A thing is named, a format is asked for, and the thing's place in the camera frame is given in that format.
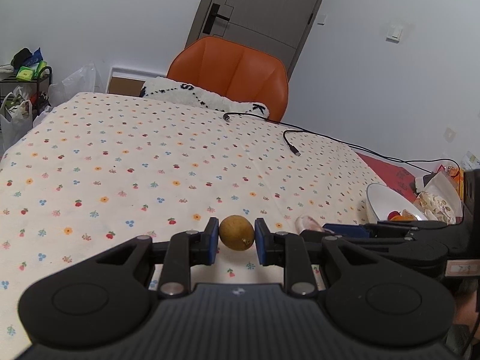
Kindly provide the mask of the person's right hand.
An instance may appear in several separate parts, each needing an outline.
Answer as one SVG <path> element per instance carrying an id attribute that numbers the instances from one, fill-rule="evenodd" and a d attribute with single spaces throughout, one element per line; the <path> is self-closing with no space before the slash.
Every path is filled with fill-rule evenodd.
<path id="1" fill-rule="evenodd" d="M 456 294 L 454 295 L 456 302 L 455 324 L 465 325 L 472 330 L 479 313 L 476 311 L 477 291 L 479 289 L 479 281 L 477 279 L 464 279 Z"/>

